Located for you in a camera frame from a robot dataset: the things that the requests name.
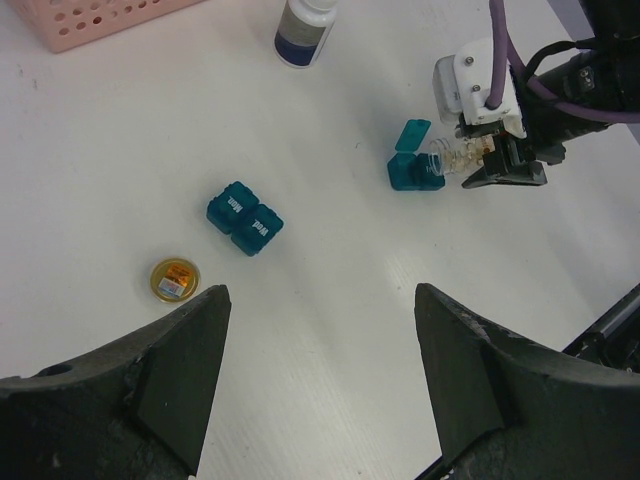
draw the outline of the black robot arm segment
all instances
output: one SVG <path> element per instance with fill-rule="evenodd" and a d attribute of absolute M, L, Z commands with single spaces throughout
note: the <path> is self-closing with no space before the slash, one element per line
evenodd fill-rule
<path fill-rule="evenodd" d="M 419 285 L 416 328 L 442 458 L 418 480 L 640 478 L 638 291 L 570 347 L 574 358 Z"/>
<path fill-rule="evenodd" d="M 510 148 L 485 156 L 484 167 L 463 184 L 465 188 L 490 184 L 544 185 L 543 163 L 562 163 L 564 142 L 606 130 L 614 123 L 629 123 L 629 117 L 636 114 L 640 119 L 640 0 L 580 0 L 580 4 L 595 37 L 546 47 L 532 62 L 539 65 L 548 53 L 555 53 L 556 46 L 558 52 L 568 46 L 583 50 L 565 64 L 536 77 L 556 100 L 540 98 L 528 82 L 532 72 L 529 69 L 523 72 L 512 62 L 526 139 L 512 137 L 500 124 L 467 125 L 461 116 L 463 136 L 490 134 L 496 143 L 510 144 Z M 559 102 L 588 109 L 591 118 L 582 118 L 573 111 L 575 108 L 559 109 Z"/>

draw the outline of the white bottle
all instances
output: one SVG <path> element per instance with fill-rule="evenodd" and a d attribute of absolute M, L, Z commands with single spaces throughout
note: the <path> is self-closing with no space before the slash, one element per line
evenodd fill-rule
<path fill-rule="evenodd" d="M 336 21 L 338 0 L 287 0 L 276 33 L 280 58 L 294 68 L 315 63 Z"/>

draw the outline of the pink plastic basket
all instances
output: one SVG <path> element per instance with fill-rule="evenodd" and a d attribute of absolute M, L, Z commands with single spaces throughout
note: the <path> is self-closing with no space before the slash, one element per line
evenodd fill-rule
<path fill-rule="evenodd" d="M 62 52 L 202 0 L 7 0 L 52 52 Z"/>

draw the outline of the label on tin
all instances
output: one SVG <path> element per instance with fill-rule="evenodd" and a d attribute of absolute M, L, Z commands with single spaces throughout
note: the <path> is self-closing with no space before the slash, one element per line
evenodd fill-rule
<path fill-rule="evenodd" d="M 171 297 L 180 298 L 189 285 L 191 275 L 191 270 L 181 265 L 171 265 L 160 281 L 158 290 Z"/>
<path fill-rule="evenodd" d="M 300 20 L 287 3 L 282 14 L 278 33 L 288 42 L 300 47 L 315 47 L 320 44 L 326 27 L 314 27 Z"/>
<path fill-rule="evenodd" d="M 162 293 L 170 296 L 170 297 L 174 297 L 174 298 L 180 298 L 182 296 L 182 294 L 184 293 L 184 289 L 185 287 L 178 285 L 175 282 L 172 282 L 171 280 L 167 279 L 166 277 L 163 278 L 160 281 L 160 285 L 158 285 L 158 290 L 161 291 Z"/>

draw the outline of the gold tin lid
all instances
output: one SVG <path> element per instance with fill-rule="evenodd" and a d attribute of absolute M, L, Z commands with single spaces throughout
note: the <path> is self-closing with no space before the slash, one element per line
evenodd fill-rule
<path fill-rule="evenodd" d="M 198 267 L 184 258 L 163 260 L 151 274 L 151 291 L 163 302 L 183 302 L 196 292 L 199 284 Z"/>

